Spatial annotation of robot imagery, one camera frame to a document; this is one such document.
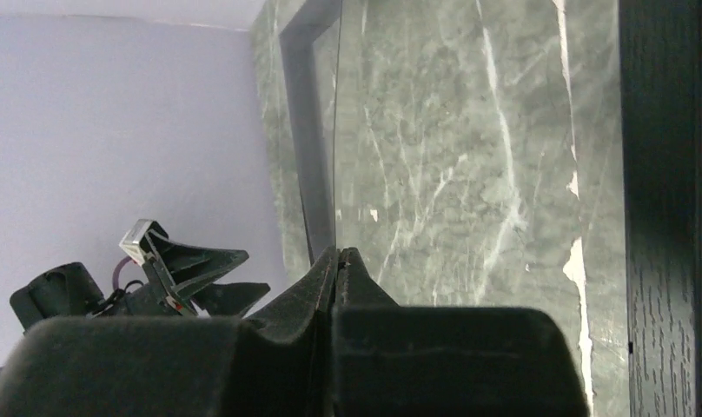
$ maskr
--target dark wooden panel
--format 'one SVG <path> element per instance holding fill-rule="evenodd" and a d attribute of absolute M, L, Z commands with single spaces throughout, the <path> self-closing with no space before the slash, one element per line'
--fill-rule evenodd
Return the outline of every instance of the dark wooden panel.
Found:
<path fill-rule="evenodd" d="M 619 18 L 632 415 L 702 415 L 702 3 Z"/>

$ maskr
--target black plastic part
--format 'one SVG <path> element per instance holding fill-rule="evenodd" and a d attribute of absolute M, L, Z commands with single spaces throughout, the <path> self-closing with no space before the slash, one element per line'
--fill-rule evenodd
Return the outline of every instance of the black plastic part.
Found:
<path fill-rule="evenodd" d="M 327 329 L 337 268 L 338 252 L 326 248 L 302 279 L 245 320 L 227 415 L 330 415 Z"/>
<path fill-rule="evenodd" d="M 0 417 L 333 414 L 581 417 L 586 402 L 546 315 L 399 307 L 354 248 L 243 320 L 42 322 L 0 373 Z"/>
<path fill-rule="evenodd" d="M 26 330 L 57 315 L 86 315 L 103 301 L 103 292 L 88 270 L 74 262 L 34 278 L 13 293 L 10 306 Z"/>
<path fill-rule="evenodd" d="M 0 372 L 0 417 L 226 415 L 238 326 L 237 318 L 42 321 Z"/>
<path fill-rule="evenodd" d="M 341 308 L 337 417 L 588 415 L 566 341 L 521 308 Z"/>
<path fill-rule="evenodd" d="M 210 284 L 195 294 L 193 301 L 197 307 L 206 310 L 214 317 L 218 315 L 243 317 L 270 289 L 269 284 L 256 282 Z"/>
<path fill-rule="evenodd" d="M 180 316 L 181 314 L 175 309 L 160 302 L 162 299 L 157 297 L 156 292 L 152 290 L 152 285 L 146 284 L 118 299 L 101 314 L 101 317 L 117 315 Z"/>
<path fill-rule="evenodd" d="M 173 242 L 150 229 L 144 239 L 151 256 L 142 265 L 155 297 L 171 297 L 191 314 L 191 299 L 248 259 L 245 250 L 200 248 Z"/>
<path fill-rule="evenodd" d="M 349 305 L 397 306 L 369 275 L 357 248 L 343 249 L 338 261 L 335 306 Z"/>

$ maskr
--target painted wall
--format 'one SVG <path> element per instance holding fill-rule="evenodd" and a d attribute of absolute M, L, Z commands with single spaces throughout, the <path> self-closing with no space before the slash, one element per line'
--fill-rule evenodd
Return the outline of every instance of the painted wall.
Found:
<path fill-rule="evenodd" d="M 179 242 L 246 249 L 223 282 L 281 292 L 265 146 L 245 33 L 0 17 L 0 366 L 22 335 L 11 293 L 82 261 L 109 294 L 140 217 Z"/>
<path fill-rule="evenodd" d="M 0 0 L 0 15 L 131 17 L 248 30 L 264 0 Z"/>

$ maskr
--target purple wire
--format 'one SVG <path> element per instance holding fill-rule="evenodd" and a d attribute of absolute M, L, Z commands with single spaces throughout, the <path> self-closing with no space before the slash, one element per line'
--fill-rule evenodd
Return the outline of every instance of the purple wire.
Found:
<path fill-rule="evenodd" d="M 118 264 L 116 265 L 116 268 L 113 269 L 112 281 L 113 281 L 113 290 L 114 291 L 116 291 L 117 289 L 119 289 L 121 287 L 121 284 L 118 282 L 119 277 L 121 276 L 121 269 L 123 269 L 123 267 L 125 267 L 126 264 L 131 262 L 131 261 L 132 261 L 131 257 L 126 256 L 125 258 L 121 259 L 121 261 L 118 262 Z"/>

